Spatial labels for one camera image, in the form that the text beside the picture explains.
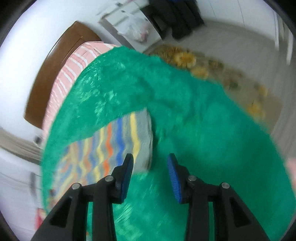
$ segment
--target screw head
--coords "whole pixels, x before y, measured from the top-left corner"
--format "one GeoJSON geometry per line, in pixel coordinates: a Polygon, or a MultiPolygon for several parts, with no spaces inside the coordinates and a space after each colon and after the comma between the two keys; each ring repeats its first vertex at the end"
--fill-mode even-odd
{"type": "Polygon", "coordinates": [[[228,183],[222,183],[222,187],[224,189],[228,189],[228,188],[230,188],[230,185],[228,183]]]}
{"type": "Polygon", "coordinates": [[[196,181],[196,179],[197,179],[197,178],[196,178],[196,176],[194,176],[194,175],[189,175],[189,176],[188,176],[188,180],[189,180],[189,181],[194,182],[194,181],[196,181]]]}
{"type": "Polygon", "coordinates": [[[73,185],[72,185],[72,189],[78,189],[78,188],[80,188],[80,184],[79,183],[74,183],[73,185]]]}
{"type": "Polygon", "coordinates": [[[113,179],[114,179],[114,177],[112,177],[111,175],[105,177],[106,182],[111,182],[111,181],[113,181],[113,179]]]}

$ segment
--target floor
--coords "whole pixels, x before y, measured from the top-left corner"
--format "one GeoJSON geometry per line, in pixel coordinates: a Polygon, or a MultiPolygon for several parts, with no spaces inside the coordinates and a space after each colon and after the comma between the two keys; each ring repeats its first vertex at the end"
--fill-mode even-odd
{"type": "Polygon", "coordinates": [[[296,54],[286,64],[286,49],[244,28],[208,22],[180,42],[170,35],[165,43],[201,51],[243,70],[282,101],[280,117],[271,133],[285,158],[296,157],[296,54]]]}

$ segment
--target pink striped mattress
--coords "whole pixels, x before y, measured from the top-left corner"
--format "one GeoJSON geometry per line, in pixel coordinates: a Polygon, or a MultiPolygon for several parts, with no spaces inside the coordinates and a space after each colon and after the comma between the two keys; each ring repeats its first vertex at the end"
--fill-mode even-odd
{"type": "Polygon", "coordinates": [[[44,143],[47,140],[52,122],[79,74],[96,57],[106,53],[113,47],[115,47],[115,45],[105,44],[99,41],[86,42],[76,49],[67,59],[65,65],[62,67],[54,81],[45,116],[43,118],[42,130],[44,143]]]}

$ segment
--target colorful striped blanket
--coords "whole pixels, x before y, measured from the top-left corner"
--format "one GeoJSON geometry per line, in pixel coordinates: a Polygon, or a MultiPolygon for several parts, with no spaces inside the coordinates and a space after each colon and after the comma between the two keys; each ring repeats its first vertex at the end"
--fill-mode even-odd
{"type": "Polygon", "coordinates": [[[49,208],[73,183],[88,185],[110,175],[127,153],[134,156],[134,172],[149,170],[152,138],[150,115],[144,109],[110,122],[90,138],[71,143],[57,165],[49,208]]]}

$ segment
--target plastic bag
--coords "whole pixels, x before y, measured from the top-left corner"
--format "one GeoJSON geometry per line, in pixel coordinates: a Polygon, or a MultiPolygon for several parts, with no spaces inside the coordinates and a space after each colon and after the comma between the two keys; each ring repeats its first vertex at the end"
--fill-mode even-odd
{"type": "Polygon", "coordinates": [[[127,12],[126,14],[128,19],[125,21],[125,24],[117,28],[118,34],[138,42],[145,42],[151,23],[145,18],[140,18],[127,12]]]}

